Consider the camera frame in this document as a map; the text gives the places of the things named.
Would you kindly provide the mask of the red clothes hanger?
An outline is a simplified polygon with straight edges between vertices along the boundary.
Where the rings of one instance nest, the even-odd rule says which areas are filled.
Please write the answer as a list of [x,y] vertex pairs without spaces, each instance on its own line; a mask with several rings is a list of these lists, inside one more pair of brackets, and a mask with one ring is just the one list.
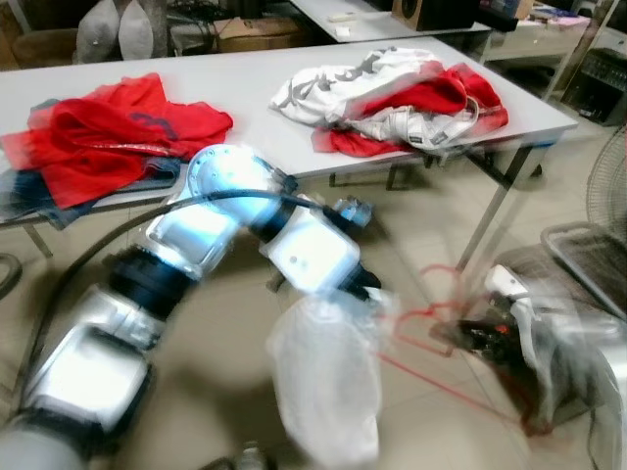
[[400,291],[402,312],[388,323],[386,346],[379,354],[382,406],[435,396],[506,422],[525,436],[550,433],[551,427],[529,422],[536,403],[524,396],[519,379],[443,335],[444,326],[482,300],[462,286],[461,270],[433,263],[407,274],[409,283]]

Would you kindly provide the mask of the white shirt with green print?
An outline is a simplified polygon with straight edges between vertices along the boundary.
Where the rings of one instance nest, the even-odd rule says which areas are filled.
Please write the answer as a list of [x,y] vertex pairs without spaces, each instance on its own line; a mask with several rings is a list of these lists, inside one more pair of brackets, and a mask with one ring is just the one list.
[[382,408],[381,350],[399,306],[367,288],[302,297],[265,341],[279,416],[317,470],[375,470]]

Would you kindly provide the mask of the red shirt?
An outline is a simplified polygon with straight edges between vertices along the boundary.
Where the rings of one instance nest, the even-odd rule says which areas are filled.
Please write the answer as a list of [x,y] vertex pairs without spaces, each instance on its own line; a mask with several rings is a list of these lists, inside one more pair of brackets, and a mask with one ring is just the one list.
[[[479,104],[482,116],[466,137],[483,137],[490,131],[503,128],[509,122],[509,113],[496,89],[478,72],[468,66],[445,69],[442,74],[416,85],[408,86],[390,97],[368,100],[352,117],[371,116],[384,108],[413,106],[417,111],[453,114],[467,107],[470,100]],[[371,158],[403,151],[417,151],[409,145],[384,142],[363,137],[344,124],[345,120],[322,124],[313,132],[313,148],[320,153],[340,153],[354,158]]]
[[156,109],[169,102],[162,78],[157,74],[123,77],[116,84],[99,86],[82,99],[107,106],[143,109]]
[[28,130],[6,135],[14,168],[43,176],[55,205],[102,200],[148,173],[153,158],[185,162],[224,142],[234,121],[205,103],[157,108],[103,100],[62,100],[34,114]]

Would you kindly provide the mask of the white grey shirt black label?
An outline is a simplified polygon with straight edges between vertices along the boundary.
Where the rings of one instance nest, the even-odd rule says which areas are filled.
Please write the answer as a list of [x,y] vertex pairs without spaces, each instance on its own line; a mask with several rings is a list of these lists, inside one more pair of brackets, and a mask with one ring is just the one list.
[[417,111],[413,106],[384,108],[380,112],[344,124],[363,137],[409,145],[419,151],[439,151],[452,147],[466,137],[482,116],[479,104],[470,100],[467,107],[453,114]]

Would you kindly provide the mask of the white shirt with grey print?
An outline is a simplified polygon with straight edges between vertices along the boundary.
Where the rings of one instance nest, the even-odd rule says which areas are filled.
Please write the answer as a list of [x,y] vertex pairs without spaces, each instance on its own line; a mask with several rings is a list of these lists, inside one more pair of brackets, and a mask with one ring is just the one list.
[[354,116],[368,100],[390,97],[444,71],[444,64],[430,51],[389,46],[372,50],[357,66],[297,71],[279,85],[269,107],[301,124],[330,124]]

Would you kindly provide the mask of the grey standing fan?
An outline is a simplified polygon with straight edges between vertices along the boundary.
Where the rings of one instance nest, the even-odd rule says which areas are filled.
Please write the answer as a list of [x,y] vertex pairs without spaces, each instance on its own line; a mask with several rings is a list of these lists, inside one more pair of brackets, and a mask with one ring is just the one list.
[[627,242],[626,126],[619,126],[596,157],[587,180],[587,218]]

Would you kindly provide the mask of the grey robot leg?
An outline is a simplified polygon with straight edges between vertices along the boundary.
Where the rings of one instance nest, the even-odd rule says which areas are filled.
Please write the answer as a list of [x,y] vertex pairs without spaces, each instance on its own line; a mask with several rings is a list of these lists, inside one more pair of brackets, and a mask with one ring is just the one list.
[[259,445],[247,444],[237,455],[216,458],[201,470],[277,470],[277,464]]

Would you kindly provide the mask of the white folding table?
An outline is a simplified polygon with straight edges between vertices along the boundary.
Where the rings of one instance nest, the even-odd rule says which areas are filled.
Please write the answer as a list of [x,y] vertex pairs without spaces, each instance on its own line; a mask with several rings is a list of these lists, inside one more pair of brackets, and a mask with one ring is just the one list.
[[572,135],[578,122],[434,37],[3,71],[0,72],[0,135],[26,129],[28,112],[46,99],[81,97],[123,77],[156,72],[176,102],[206,102],[229,113],[234,120],[231,142],[251,145],[270,163],[297,178],[362,173],[390,163],[410,163],[410,157],[405,154],[385,154],[365,160],[317,153],[311,144],[313,131],[308,126],[288,120],[268,106],[279,85],[297,71],[314,66],[356,64],[370,51],[382,48],[424,49],[445,64],[465,63],[487,79],[505,103],[507,125],[475,138],[475,143],[490,151],[514,147],[515,152],[506,171],[498,170],[493,163],[474,161],[499,188],[474,233],[461,243],[458,269],[462,278],[469,279],[493,258],[499,242],[497,232],[506,227],[506,217],[499,211],[502,208],[513,211],[519,205],[519,185],[545,159],[552,144]]

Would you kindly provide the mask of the white long table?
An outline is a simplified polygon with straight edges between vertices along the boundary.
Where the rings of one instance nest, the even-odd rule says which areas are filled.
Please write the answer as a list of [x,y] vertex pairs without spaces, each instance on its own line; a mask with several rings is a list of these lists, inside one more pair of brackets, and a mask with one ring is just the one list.
[[366,0],[288,0],[314,25],[317,25],[336,43],[368,43],[368,41],[404,39],[444,34],[482,34],[490,28],[475,23],[467,28],[439,28],[417,31],[391,14],[391,6],[384,9]]

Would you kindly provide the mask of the brown cardboard box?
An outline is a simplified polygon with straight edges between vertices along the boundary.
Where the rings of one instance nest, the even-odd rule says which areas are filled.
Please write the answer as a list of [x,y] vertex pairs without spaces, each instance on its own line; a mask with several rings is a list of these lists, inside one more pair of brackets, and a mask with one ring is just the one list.
[[216,20],[217,50],[222,53],[304,48],[309,33],[291,18]]

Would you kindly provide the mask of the black crate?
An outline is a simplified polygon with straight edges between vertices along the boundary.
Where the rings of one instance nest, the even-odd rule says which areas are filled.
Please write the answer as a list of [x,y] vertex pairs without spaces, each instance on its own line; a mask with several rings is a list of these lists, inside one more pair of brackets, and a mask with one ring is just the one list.
[[619,51],[588,51],[563,94],[563,102],[589,121],[621,126],[626,119],[627,58]]

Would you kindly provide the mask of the wooden speaker box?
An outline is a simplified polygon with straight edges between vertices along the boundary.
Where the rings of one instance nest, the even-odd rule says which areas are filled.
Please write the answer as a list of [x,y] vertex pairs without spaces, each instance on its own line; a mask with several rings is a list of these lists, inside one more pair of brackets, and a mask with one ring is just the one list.
[[479,0],[393,0],[391,14],[416,31],[474,26]]

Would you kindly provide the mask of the grey pillow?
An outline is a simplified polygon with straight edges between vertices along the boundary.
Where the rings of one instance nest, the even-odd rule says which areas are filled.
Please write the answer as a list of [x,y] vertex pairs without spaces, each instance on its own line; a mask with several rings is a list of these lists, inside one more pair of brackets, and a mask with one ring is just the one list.
[[125,60],[169,56],[169,0],[114,0],[120,12],[118,43]]
[[99,0],[77,24],[72,62],[94,64],[119,59],[121,13],[116,0]]

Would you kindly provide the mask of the grey metal tube frame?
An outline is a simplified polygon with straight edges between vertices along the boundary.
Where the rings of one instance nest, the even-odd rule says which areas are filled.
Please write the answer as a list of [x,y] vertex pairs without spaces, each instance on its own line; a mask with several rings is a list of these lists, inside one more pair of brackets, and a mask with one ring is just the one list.
[[622,242],[591,222],[552,225],[541,239],[583,291],[613,316],[626,319],[627,251]]

